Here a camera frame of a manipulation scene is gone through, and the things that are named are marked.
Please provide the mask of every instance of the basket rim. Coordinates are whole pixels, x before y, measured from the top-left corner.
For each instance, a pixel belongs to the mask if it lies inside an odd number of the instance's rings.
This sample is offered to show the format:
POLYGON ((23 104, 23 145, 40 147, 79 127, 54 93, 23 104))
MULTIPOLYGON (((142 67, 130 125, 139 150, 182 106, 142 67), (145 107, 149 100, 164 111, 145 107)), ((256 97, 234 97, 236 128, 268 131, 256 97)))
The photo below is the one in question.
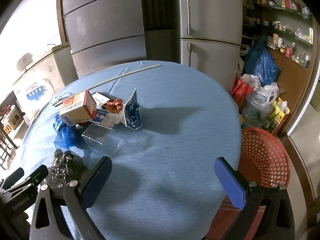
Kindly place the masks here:
POLYGON ((245 132, 259 132, 262 133, 263 135, 269 137, 270 139, 276 141, 277 145, 281 148, 282 152, 284 153, 284 157, 287 160, 287 165, 288 165, 288 177, 287 177, 287 181, 285 183, 286 188, 288 188, 289 182, 290 182, 290 176, 291 176, 291 168, 290 168, 290 157, 286 151, 286 149, 284 148, 284 146, 282 145, 281 141, 278 140, 275 136, 273 136, 271 133, 262 130, 260 128, 257 127, 247 127, 244 129, 241 129, 241 135, 244 134, 245 132))

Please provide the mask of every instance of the blue tablecloth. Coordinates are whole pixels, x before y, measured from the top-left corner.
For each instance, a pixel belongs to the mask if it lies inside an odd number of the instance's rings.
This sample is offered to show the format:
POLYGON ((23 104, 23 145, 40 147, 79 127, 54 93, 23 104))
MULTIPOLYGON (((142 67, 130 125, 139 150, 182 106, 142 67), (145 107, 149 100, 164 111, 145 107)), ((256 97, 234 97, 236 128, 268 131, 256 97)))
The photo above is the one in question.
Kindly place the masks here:
MULTIPOLYGON (((161 67, 115 80, 100 91, 126 101, 137 88, 144 127, 114 128, 124 142, 111 155, 112 173, 92 208, 87 209, 106 239, 200 240, 209 230, 225 192, 213 170, 224 156, 237 168, 240 125, 232 98, 205 74, 171 62, 138 61, 107 68, 66 86, 57 95, 77 93, 140 68, 161 67)), ((59 107, 48 103, 25 135, 25 175, 51 166, 59 107)), ((72 147, 92 168, 102 154, 85 143, 72 147)), ((74 231, 69 215, 66 220, 74 231)))

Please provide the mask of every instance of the large blue garbage bag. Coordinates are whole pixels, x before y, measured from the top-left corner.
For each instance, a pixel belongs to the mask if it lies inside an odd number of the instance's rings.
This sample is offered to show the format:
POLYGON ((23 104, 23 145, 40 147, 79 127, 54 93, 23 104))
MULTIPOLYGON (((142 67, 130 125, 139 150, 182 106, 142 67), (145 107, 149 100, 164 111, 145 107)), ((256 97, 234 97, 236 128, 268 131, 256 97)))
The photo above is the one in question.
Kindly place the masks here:
POLYGON ((270 85, 275 81, 279 68, 267 50, 267 35, 263 35, 248 51, 244 62, 244 71, 247 74, 258 76, 261 86, 270 85))
POLYGON ((76 126, 67 126, 57 114, 54 118, 53 128, 57 132, 57 136, 53 142, 57 149, 70 150, 70 147, 76 146, 79 141, 79 135, 76 133, 76 126))

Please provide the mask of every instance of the clear plastic container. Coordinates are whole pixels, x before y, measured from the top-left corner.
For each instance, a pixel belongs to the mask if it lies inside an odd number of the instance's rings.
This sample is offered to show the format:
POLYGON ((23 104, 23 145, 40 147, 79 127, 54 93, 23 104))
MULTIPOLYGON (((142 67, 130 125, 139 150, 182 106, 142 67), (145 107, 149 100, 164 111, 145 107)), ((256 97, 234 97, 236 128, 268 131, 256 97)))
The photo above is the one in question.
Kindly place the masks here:
POLYGON ((272 104, 266 104, 266 101, 267 98, 258 92, 252 92, 247 95, 246 103, 241 111, 244 127, 261 128, 264 125, 272 111, 272 104))
POLYGON ((92 123, 82 133, 88 147, 102 154, 111 155, 119 150, 123 139, 112 128, 92 123))

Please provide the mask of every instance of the refrigerator handle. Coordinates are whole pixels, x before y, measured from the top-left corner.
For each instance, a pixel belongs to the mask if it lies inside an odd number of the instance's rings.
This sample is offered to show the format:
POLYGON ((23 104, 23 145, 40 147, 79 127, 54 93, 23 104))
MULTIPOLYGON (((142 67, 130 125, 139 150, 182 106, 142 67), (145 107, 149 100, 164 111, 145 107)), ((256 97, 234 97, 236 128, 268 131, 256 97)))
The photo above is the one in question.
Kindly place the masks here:
POLYGON ((192 49, 191 49, 191 43, 188 42, 187 44, 187 49, 188 49, 188 67, 191 67, 191 53, 192 53, 192 49))
POLYGON ((187 0, 187 8, 188 8, 188 27, 187 27, 187 35, 191 35, 190 0, 187 0))

